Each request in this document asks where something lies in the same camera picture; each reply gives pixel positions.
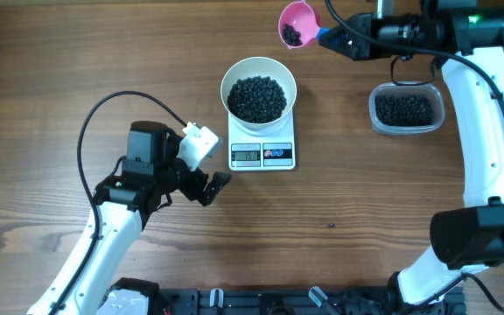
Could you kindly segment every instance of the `white bracket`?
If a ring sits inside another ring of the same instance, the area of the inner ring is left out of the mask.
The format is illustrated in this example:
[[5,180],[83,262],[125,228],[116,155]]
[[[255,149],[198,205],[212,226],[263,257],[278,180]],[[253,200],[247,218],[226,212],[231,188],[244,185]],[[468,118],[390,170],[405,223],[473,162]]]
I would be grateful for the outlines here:
[[113,290],[96,315],[147,314],[149,298],[133,290]]
[[216,136],[208,127],[198,127],[195,123],[188,123],[182,129],[186,136],[180,141],[180,148],[176,158],[181,158],[190,171],[195,171],[205,157],[211,157],[223,140]]

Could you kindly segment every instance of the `blue part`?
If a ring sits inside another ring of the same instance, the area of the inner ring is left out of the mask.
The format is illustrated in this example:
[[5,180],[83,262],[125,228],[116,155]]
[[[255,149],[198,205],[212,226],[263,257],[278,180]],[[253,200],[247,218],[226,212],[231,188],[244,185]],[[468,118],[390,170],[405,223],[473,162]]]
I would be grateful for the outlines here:
[[322,27],[320,29],[320,31],[318,32],[318,34],[316,34],[316,39],[320,39],[320,36],[322,36],[322,34],[324,34],[325,32],[328,32],[328,31],[330,31],[329,28]]

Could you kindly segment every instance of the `white bowl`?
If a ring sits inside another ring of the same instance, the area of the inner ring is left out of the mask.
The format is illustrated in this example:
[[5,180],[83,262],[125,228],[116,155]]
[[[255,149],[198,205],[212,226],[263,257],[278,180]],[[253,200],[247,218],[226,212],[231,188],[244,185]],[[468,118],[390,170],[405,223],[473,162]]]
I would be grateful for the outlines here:
[[[285,98],[287,99],[287,106],[285,106],[285,109],[281,113],[281,117],[277,118],[273,122],[245,122],[233,115],[233,113],[231,113],[228,109],[227,98],[236,81],[255,76],[269,76],[272,80],[277,81],[277,84],[281,86]],[[220,98],[223,100],[223,105],[225,105],[225,109],[228,114],[236,119],[238,123],[252,130],[260,130],[281,122],[283,118],[291,112],[293,105],[295,105],[295,99],[297,98],[297,83],[295,82],[295,78],[293,78],[291,71],[289,71],[289,69],[287,69],[287,67],[282,65],[279,61],[266,57],[251,57],[237,62],[234,66],[231,66],[231,68],[228,69],[227,73],[225,73],[225,77],[223,78],[223,82],[220,84]]]

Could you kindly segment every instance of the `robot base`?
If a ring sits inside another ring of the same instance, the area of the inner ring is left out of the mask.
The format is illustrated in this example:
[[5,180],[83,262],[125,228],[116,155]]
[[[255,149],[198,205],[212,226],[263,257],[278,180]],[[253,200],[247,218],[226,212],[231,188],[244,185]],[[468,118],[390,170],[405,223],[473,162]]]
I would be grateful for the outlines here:
[[[144,303],[137,309],[143,312],[134,312],[135,308],[130,311],[130,307],[137,305],[135,299],[129,298],[133,293],[140,293],[137,301]],[[325,294],[327,303],[339,315],[466,315],[462,288],[451,290],[439,303],[400,310],[389,287],[353,287]],[[160,290],[156,283],[122,278],[106,297],[97,314],[329,315],[324,307],[314,304],[308,290]]]

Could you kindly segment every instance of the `black beans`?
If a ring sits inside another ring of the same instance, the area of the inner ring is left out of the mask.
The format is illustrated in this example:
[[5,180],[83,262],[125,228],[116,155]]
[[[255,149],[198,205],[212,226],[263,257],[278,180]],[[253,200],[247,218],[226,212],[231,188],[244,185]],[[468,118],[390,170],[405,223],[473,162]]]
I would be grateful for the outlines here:
[[433,124],[435,113],[429,97],[412,94],[403,96],[380,95],[374,98],[376,116],[396,127],[421,127]]
[[300,40],[301,33],[295,31],[295,28],[289,24],[283,26],[283,40],[285,44],[291,46],[301,46],[303,42]]
[[281,117],[287,100],[270,77],[238,80],[227,98],[228,109],[248,123],[269,123]]

